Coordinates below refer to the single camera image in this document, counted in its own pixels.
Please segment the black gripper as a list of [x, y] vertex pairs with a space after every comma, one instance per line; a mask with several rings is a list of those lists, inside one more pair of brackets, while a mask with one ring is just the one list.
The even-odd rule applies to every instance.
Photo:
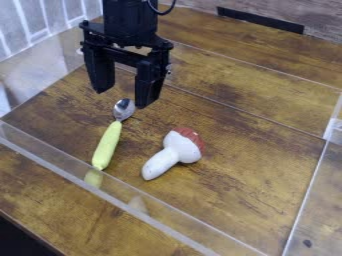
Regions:
[[172, 43], [158, 35], [158, 18], [167, 15], [158, 8], [159, 0], [103, 0], [103, 22], [84, 20], [81, 52], [92, 88], [97, 94], [115, 84], [115, 63], [135, 65], [139, 56], [126, 47], [148, 48], [150, 61], [138, 63], [135, 76], [135, 106], [151, 105], [160, 96], [170, 66]]

